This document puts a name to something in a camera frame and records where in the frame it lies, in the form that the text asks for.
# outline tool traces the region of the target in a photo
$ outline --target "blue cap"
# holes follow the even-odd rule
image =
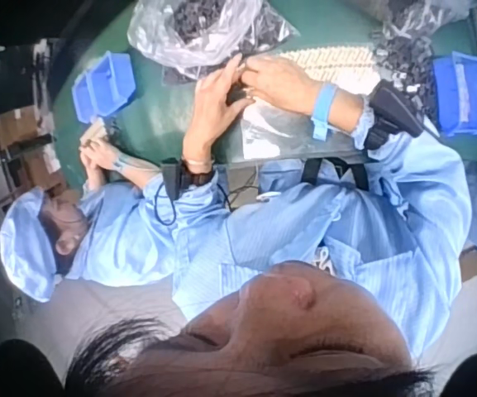
[[[45,193],[35,188],[8,210],[0,230],[0,254],[10,281],[25,294],[47,302],[55,290],[55,254],[38,215]]]

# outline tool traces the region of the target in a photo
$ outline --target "hand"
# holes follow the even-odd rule
[[[88,157],[95,165],[105,170],[113,170],[113,163],[119,158],[121,151],[110,145],[104,139],[98,138],[88,141],[85,146],[80,147],[82,155]]]
[[[97,164],[82,151],[80,151],[80,161],[82,161],[82,165],[86,170],[96,170],[98,168]]]
[[[241,55],[235,56],[224,69],[199,80],[194,96],[194,111],[184,138],[184,157],[189,160],[210,160],[212,144],[254,100],[243,98],[227,106],[227,94],[241,77],[237,70]]]
[[[268,56],[249,58],[241,81],[253,88],[250,96],[308,116],[312,115],[323,86],[322,82],[309,78],[295,62]]]

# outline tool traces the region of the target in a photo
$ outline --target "blue storage box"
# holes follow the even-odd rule
[[[107,117],[128,102],[136,81],[128,54],[108,51],[88,72],[88,86],[98,115]]]
[[[77,118],[86,124],[90,123],[97,116],[97,110],[93,105],[91,93],[89,92],[88,79],[85,74],[81,74],[76,79],[72,92]]]
[[[477,57],[453,52],[433,60],[433,69],[442,133],[477,135]]]
[[[108,51],[74,83],[73,101],[77,117],[81,122],[90,123],[97,116],[110,116],[128,103],[135,90],[130,56]]]

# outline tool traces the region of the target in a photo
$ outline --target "plastic bag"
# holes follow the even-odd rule
[[[468,17],[477,0],[349,0],[384,23],[387,39],[430,36],[441,26]]]
[[[315,140],[310,117],[286,112],[260,99],[246,108],[240,127],[245,160],[313,158],[327,154],[345,159],[363,158],[346,134],[332,132],[327,141]]]
[[[235,54],[241,53],[247,57],[270,51],[293,36],[298,36],[297,29],[281,17],[267,1],[264,1],[260,13],[242,41],[229,50],[223,62],[219,65],[193,68],[164,68],[163,81],[167,85],[176,85],[202,79],[214,70],[220,69]]]
[[[198,11],[194,3],[200,4]],[[261,7],[262,0],[226,0],[223,4],[219,0],[139,0],[128,28],[128,41],[164,66],[218,65],[244,38]],[[209,8],[214,9],[210,15],[199,11]],[[180,29],[182,18],[190,26],[198,25],[198,29]]]

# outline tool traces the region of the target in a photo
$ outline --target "green workbench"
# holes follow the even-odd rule
[[[300,37],[278,49],[282,51],[325,45],[368,44],[369,33],[380,27],[379,22],[342,0],[271,0],[271,3],[301,33]],[[161,66],[130,47],[126,31],[132,8],[127,8],[97,37],[54,101],[56,153],[71,186],[84,182],[78,148],[79,137],[87,128],[77,120],[71,87],[76,77],[107,50],[130,53],[136,77],[135,97],[117,114],[117,125],[122,131],[122,148],[155,163],[168,157],[178,157],[181,153],[183,134],[192,112],[193,84],[164,87]],[[443,27],[435,34],[433,46],[437,55],[449,54],[453,50],[477,55],[472,22],[467,20]],[[446,144],[455,148],[465,160],[477,160],[477,136],[456,136],[446,139]],[[215,152],[223,162],[240,158],[240,131],[235,128],[227,133]]]

